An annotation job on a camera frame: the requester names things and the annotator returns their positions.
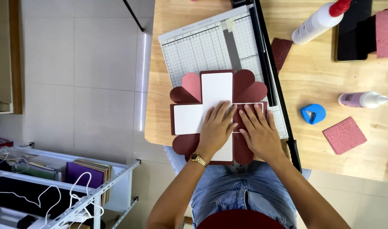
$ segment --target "maroon shirt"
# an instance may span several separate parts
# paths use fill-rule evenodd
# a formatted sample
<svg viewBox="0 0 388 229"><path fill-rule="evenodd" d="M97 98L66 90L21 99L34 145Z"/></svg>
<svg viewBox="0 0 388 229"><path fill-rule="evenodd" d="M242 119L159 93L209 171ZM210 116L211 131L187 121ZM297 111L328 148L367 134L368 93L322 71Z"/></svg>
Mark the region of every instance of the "maroon shirt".
<svg viewBox="0 0 388 229"><path fill-rule="evenodd" d="M235 228L235 229L283 229L278 221L269 216L252 210L227 210L214 213L197 227L197 229Z"/></svg>

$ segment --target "red bottle cap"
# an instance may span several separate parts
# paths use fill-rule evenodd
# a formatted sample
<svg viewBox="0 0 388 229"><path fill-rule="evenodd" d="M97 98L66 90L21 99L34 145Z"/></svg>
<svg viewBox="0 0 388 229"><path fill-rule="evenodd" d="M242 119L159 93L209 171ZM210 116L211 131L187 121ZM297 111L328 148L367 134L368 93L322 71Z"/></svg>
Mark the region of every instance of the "red bottle cap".
<svg viewBox="0 0 388 229"><path fill-rule="evenodd" d="M329 14L331 17L338 17L349 9L349 2L351 0L338 0L329 7Z"/></svg>

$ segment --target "gold wristwatch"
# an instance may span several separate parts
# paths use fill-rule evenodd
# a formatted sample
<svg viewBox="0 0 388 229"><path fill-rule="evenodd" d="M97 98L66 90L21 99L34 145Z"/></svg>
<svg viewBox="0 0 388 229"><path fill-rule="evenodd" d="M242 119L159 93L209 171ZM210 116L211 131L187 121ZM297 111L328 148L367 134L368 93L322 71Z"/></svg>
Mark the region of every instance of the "gold wristwatch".
<svg viewBox="0 0 388 229"><path fill-rule="evenodd" d="M191 160L193 161L196 161L198 163L200 163L202 166L204 166L205 168L207 167L207 162L205 162L198 153L193 153L191 154L190 156Z"/></svg>

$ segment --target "blue corner punch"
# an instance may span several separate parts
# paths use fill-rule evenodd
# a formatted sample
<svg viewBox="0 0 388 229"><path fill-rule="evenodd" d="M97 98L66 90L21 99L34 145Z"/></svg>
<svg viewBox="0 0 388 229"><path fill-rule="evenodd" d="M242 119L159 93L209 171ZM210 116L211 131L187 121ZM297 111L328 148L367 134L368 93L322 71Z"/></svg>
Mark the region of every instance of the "blue corner punch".
<svg viewBox="0 0 388 229"><path fill-rule="evenodd" d="M308 124L316 124L324 120L325 109L320 104L310 104L300 109L301 116Z"/></svg>

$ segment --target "black stand leg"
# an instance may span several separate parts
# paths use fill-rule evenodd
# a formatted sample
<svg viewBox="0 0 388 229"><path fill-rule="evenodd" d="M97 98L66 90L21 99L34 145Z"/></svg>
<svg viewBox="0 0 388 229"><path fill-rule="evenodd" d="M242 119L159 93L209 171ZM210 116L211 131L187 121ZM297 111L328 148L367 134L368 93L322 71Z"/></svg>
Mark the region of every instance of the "black stand leg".
<svg viewBox="0 0 388 229"><path fill-rule="evenodd" d="M132 17L135 19L135 22L136 22L137 26L139 26L140 31L143 32L144 29L143 29L143 27L140 25L139 21L137 20L136 15L133 13L132 8L130 8L130 5L129 5L128 1L123 0L123 2L125 3L125 5L126 5L126 7L128 8L130 14L132 15Z"/></svg>

